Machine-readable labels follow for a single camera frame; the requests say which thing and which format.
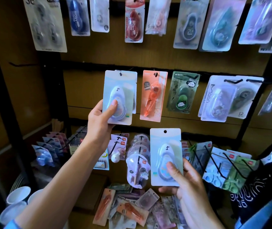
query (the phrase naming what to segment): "display rack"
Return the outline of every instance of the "display rack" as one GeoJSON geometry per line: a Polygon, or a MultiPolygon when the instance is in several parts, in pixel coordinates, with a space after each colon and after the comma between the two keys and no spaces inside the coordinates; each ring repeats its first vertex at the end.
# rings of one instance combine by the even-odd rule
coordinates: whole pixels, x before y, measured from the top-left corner
{"type": "MultiPolygon", "coordinates": [[[[148,3],[146,3],[146,16],[148,11],[148,3]]],[[[64,18],[68,17],[68,9],[66,1],[61,0],[61,10],[64,18]]],[[[239,25],[243,25],[248,13],[250,5],[247,4],[239,25]]],[[[170,7],[169,17],[177,17],[179,9],[179,3],[172,3],[170,7]]],[[[112,16],[122,16],[124,15],[124,2],[112,1],[110,0],[110,14],[112,16]]],[[[81,69],[85,71],[105,71],[107,69],[115,70],[131,70],[137,71],[138,75],[141,76],[143,70],[162,70],[167,71],[169,77],[172,76],[173,70],[171,69],[162,69],[157,67],[131,67],[131,66],[117,66],[111,64],[93,64],[93,63],[82,63],[74,61],[62,61],[61,55],[58,52],[38,52],[39,64],[14,64],[9,63],[15,67],[25,67],[25,66],[40,66],[42,75],[45,82],[46,94],[48,102],[50,105],[50,115],[52,118],[57,118],[60,121],[64,121],[66,133],[69,137],[71,135],[71,125],[86,125],[86,120],[69,118],[68,104],[66,99],[65,83],[63,70],[64,69],[81,69]]],[[[207,82],[211,75],[240,75],[240,74],[229,74],[229,73],[211,73],[205,71],[188,71],[201,74],[200,82],[207,82]]],[[[258,93],[253,100],[251,108],[247,117],[243,120],[239,133],[236,138],[228,137],[219,137],[214,135],[203,135],[203,134],[194,134],[189,132],[182,132],[182,139],[192,140],[197,142],[213,141],[213,143],[230,146],[233,150],[238,150],[241,145],[245,131],[247,130],[249,123],[252,119],[252,116],[255,112],[255,109],[258,105],[260,97],[264,93],[265,88],[268,84],[272,84],[272,54],[268,60],[268,63],[265,67],[264,73],[264,82],[261,85],[258,93]]],[[[22,171],[24,177],[29,181],[29,185],[33,191],[37,190],[37,183],[35,181],[34,174],[31,169],[30,160],[28,155],[31,153],[28,151],[25,142],[23,141],[21,130],[16,119],[16,114],[14,112],[12,102],[8,93],[8,89],[3,77],[3,73],[0,67],[0,115],[6,129],[9,142],[12,145],[12,148],[18,153],[22,161],[22,171]]],[[[122,132],[144,132],[149,134],[149,128],[146,127],[137,127],[137,126],[123,126],[117,125],[115,130],[120,130],[122,132]]],[[[4,208],[5,202],[1,201],[2,197],[0,194],[0,211],[4,208]]]]}

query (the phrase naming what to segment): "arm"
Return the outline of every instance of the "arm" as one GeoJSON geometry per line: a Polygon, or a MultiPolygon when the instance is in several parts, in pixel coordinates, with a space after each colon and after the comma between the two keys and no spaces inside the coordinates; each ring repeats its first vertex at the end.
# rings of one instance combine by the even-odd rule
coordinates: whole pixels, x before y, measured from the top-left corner
{"type": "Polygon", "coordinates": [[[63,228],[92,169],[106,150],[113,125],[108,119],[117,101],[102,113],[102,100],[88,116],[87,135],[73,156],[63,165],[39,197],[15,219],[22,229],[63,228]]]}
{"type": "Polygon", "coordinates": [[[203,184],[202,177],[183,158],[184,176],[171,163],[167,163],[169,174],[178,182],[177,187],[161,187],[162,193],[175,194],[181,203],[181,209],[191,229],[225,229],[214,213],[203,184]]]}

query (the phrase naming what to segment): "blue sleeve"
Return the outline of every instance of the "blue sleeve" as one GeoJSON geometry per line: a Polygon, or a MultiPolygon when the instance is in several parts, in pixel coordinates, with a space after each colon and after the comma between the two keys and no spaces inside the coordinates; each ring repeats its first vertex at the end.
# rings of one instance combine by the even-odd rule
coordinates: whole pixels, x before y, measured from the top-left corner
{"type": "Polygon", "coordinates": [[[12,220],[11,222],[9,222],[4,229],[21,229],[14,220],[12,220]]]}

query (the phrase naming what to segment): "hand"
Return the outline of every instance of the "hand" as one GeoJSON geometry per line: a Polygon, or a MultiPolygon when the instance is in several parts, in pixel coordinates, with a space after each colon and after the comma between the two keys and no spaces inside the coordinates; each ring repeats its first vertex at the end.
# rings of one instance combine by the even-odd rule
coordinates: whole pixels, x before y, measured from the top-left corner
{"type": "Polygon", "coordinates": [[[102,154],[109,143],[110,135],[115,125],[108,124],[109,118],[116,112],[118,102],[113,100],[111,105],[102,113],[103,100],[92,109],[88,115],[87,134],[84,143],[99,145],[99,152],[102,154]]]}
{"type": "Polygon", "coordinates": [[[175,194],[181,203],[186,222],[191,229],[224,228],[215,215],[203,184],[202,177],[183,158],[184,176],[171,163],[167,163],[170,175],[178,182],[178,187],[161,187],[159,192],[175,194]]]}

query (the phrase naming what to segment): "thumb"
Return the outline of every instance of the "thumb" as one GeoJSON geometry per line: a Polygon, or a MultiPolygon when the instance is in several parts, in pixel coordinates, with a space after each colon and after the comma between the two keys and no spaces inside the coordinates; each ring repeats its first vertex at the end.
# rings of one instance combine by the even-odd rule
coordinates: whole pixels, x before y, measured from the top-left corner
{"type": "Polygon", "coordinates": [[[181,172],[173,165],[172,162],[167,162],[167,169],[171,177],[174,178],[175,181],[178,182],[180,186],[185,185],[186,179],[181,174],[181,172]]]}
{"type": "Polygon", "coordinates": [[[111,105],[108,107],[107,110],[105,110],[103,113],[102,113],[102,118],[105,119],[106,121],[109,120],[109,118],[114,115],[114,113],[116,112],[117,110],[117,106],[118,106],[118,102],[117,100],[113,100],[111,105]]]}

